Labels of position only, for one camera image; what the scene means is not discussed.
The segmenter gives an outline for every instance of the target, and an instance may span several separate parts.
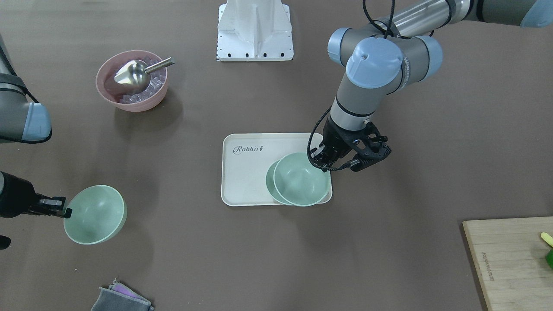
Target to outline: purple cloth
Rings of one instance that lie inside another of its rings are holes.
[[[129,297],[137,298],[140,300],[148,301],[146,298],[140,296],[139,294],[136,294],[132,289],[125,286],[123,283],[117,282],[117,279],[113,280],[111,285],[108,287],[108,289],[111,289],[112,291],[116,291],[118,293],[122,293],[123,295],[127,295]]]

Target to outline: folded towel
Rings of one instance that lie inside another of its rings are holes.
[[[154,311],[154,307],[150,301],[115,280],[109,288],[100,287],[100,296],[91,311]]]

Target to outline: ice cube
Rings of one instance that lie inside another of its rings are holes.
[[[163,82],[159,80],[159,77],[154,77],[150,82],[150,85],[153,85],[155,90],[159,89],[162,84]]]
[[[129,101],[130,101],[131,103],[139,102],[139,101],[140,101],[140,97],[138,97],[138,94],[134,94],[133,96],[131,96],[131,97],[129,98]]]
[[[123,95],[121,97],[121,99],[119,100],[120,103],[131,103],[131,101],[129,100],[130,99],[130,96],[129,95]]]
[[[139,93],[140,100],[145,100],[150,98],[152,95],[154,95],[155,91],[153,90],[152,86],[148,86],[147,89],[145,89],[142,93]]]

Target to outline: metal ice scoop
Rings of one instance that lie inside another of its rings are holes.
[[[104,82],[106,90],[115,96],[134,95],[143,92],[150,85],[150,74],[174,64],[172,57],[148,66],[141,60],[131,60],[119,69],[115,76]]]

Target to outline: black cable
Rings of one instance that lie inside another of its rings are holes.
[[[388,34],[391,33],[394,34],[393,31],[390,29],[392,26],[392,19],[394,18],[394,10],[395,10],[395,0],[392,0],[392,10],[390,12],[390,20],[388,21],[388,25],[386,26],[386,33],[384,34],[384,39],[388,37]]]
[[[373,19],[371,18],[371,16],[369,15],[369,12],[367,11],[367,4],[366,4],[366,0],[363,0],[363,11],[365,12],[365,16],[367,17],[367,19],[369,20],[369,22],[371,23],[372,26],[374,26],[377,30],[379,30],[380,32],[382,32],[382,34],[384,34],[386,31],[384,30],[384,28],[380,27],[379,25],[377,25]]]
[[[315,131],[319,127],[319,124],[321,124],[322,120],[326,117],[326,115],[328,115],[331,108],[332,108],[332,106],[330,108],[328,108],[326,110],[326,112],[322,115],[322,117],[317,121],[317,124],[315,124],[315,127],[313,128],[313,131],[311,131],[311,134],[309,135],[309,141],[307,142],[307,158],[309,159],[309,163],[311,163],[311,165],[313,165],[315,168],[322,169],[323,171],[343,170],[343,169],[348,168],[348,167],[351,166],[350,162],[346,162],[346,163],[342,164],[339,167],[322,167],[322,166],[319,166],[319,165],[315,164],[313,162],[313,159],[311,158],[311,140],[313,139],[313,135],[315,134]]]
[[[374,21],[375,21],[375,22],[380,22],[380,23],[382,23],[384,26],[388,27],[388,25],[386,25],[386,23],[382,22],[381,20],[375,19]],[[396,38],[398,38],[398,39],[406,39],[406,40],[411,39],[410,37],[405,37],[405,36],[403,36],[403,35],[400,35],[399,37],[396,37]]]
[[[9,60],[8,60],[8,57],[7,55],[5,54],[4,50],[2,48],[0,48],[0,56],[2,57],[2,60],[4,61],[4,63],[6,64],[6,67],[8,68],[8,71],[10,74],[14,75],[14,76],[17,76],[17,74],[15,73],[15,70],[13,69],[12,67],[12,64],[9,63]],[[38,102],[38,100],[36,100],[36,98],[33,96],[33,94],[31,94],[31,92],[29,92],[29,90],[25,89],[23,90],[25,93],[27,93],[27,95],[29,95],[29,97],[34,101],[34,102]]]

